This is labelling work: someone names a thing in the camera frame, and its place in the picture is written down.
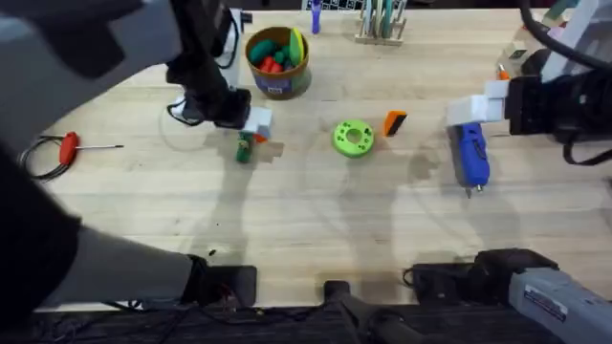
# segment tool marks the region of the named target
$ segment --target label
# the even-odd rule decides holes
[[[567,307],[557,300],[554,300],[536,288],[526,285],[523,296],[535,305],[552,315],[560,322],[565,322],[567,318]]]
[[[255,83],[260,89],[268,90],[268,92],[275,95],[282,95],[292,91],[290,79],[276,80],[256,75]]]

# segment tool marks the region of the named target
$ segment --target orange block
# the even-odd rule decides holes
[[[404,122],[407,114],[402,110],[391,110],[386,115],[384,120],[384,135],[386,137],[394,136]]]

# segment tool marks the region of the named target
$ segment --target green gear toy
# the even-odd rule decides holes
[[[342,155],[360,158],[374,146],[374,131],[360,119],[344,120],[334,130],[332,142]]]

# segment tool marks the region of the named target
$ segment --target wooden tabletop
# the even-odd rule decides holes
[[[268,100],[242,56],[252,105],[273,110],[273,142],[258,147],[255,162],[235,161],[235,132],[186,128],[165,113],[181,90],[164,82],[160,66],[50,130],[125,148],[82,152],[46,187],[100,230],[206,257],[216,249],[212,264],[257,266],[260,305],[315,304],[328,279],[352,282],[369,301],[409,302],[402,269],[471,261],[499,247],[534,249],[612,298],[610,164],[570,166],[550,139],[504,137],[507,124],[496,123],[484,126],[491,183],[469,200],[455,179],[447,103],[494,78],[520,23],[516,11],[409,11],[400,48],[354,43],[355,12],[324,12],[316,36],[309,12],[253,17],[246,37],[300,28],[313,75],[301,97]],[[392,109],[408,119],[394,138],[376,137],[369,156],[349,160],[334,150],[340,120],[380,129]],[[604,148],[592,143],[577,155]]]

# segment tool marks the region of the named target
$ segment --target red screwdriver handle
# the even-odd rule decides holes
[[[59,163],[63,165],[70,164],[77,154],[78,136],[75,132],[66,134],[66,137],[61,141],[59,147]]]

